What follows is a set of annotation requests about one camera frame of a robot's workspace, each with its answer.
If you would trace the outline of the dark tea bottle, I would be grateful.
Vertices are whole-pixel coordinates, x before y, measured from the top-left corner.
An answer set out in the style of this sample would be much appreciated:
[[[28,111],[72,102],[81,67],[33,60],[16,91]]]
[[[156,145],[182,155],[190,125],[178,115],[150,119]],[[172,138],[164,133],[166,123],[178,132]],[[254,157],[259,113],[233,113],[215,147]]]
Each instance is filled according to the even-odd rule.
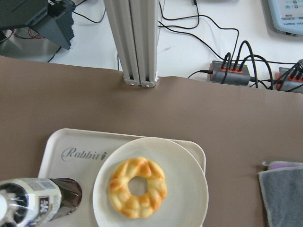
[[[16,178],[0,183],[0,225],[38,227],[72,214],[82,188],[70,178]]]

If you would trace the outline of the white round plate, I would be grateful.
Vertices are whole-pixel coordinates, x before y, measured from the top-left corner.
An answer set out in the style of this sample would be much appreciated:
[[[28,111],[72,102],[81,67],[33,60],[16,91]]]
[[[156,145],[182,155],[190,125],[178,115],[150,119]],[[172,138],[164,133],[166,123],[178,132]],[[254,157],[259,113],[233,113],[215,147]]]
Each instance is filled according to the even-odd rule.
[[[108,185],[114,169],[129,158],[145,157],[165,174],[167,197],[149,218],[130,219],[110,204]],[[93,190],[93,209],[100,227],[200,227],[208,208],[208,186],[197,160],[166,139],[141,138],[119,147],[100,169]]]

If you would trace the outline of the grey usb hub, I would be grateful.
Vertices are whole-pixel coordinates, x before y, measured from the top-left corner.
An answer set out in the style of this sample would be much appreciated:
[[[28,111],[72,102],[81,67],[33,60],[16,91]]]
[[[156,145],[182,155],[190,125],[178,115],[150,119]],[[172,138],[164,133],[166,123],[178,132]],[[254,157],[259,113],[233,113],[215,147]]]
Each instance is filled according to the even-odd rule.
[[[212,74],[209,74],[209,79],[211,82],[222,83],[225,76],[226,65],[222,68],[221,61],[212,61],[209,66],[209,70]],[[227,71],[227,75],[224,84],[229,85],[240,85],[246,86],[250,82],[250,72],[246,65],[240,70],[240,65],[238,64],[235,69],[233,69],[234,64],[231,64],[230,69]]]
[[[291,72],[288,76],[283,77],[283,74],[288,71],[288,68],[279,67],[279,72],[275,74],[275,80],[281,79],[276,83],[276,90],[285,92],[303,93],[303,74],[297,72],[292,78]]]

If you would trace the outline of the aluminium frame post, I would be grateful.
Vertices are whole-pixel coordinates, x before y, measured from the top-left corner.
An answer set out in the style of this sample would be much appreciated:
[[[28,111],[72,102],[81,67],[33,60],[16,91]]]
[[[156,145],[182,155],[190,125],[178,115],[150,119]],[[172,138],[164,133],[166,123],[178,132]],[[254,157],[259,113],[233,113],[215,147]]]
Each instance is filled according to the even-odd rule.
[[[104,4],[125,83],[155,87],[158,79],[158,1],[106,0]]]

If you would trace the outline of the cream serving tray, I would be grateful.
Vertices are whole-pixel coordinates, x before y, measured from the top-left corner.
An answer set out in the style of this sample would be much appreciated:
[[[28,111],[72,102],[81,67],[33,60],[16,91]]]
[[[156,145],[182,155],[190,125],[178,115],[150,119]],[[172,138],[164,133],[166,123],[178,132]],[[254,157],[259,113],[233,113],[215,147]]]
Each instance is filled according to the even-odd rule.
[[[152,137],[77,129],[60,129],[48,139],[38,176],[72,178],[90,190],[99,169],[122,145]]]

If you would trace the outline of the right teach pendant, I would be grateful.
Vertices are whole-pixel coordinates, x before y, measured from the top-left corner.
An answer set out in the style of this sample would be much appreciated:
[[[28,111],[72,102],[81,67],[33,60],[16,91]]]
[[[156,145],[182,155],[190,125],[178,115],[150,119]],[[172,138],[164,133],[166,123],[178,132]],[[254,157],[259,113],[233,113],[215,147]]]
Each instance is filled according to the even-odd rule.
[[[303,2],[301,0],[263,0],[261,2],[267,29],[288,36],[303,35]]]

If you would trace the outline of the grey folded cloth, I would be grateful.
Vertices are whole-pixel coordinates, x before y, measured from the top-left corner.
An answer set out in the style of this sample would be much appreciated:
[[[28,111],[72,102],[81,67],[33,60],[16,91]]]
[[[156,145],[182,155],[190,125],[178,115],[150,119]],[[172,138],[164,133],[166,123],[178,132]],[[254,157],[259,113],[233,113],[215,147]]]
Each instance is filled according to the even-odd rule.
[[[269,227],[303,225],[303,164],[273,161],[258,173]]]

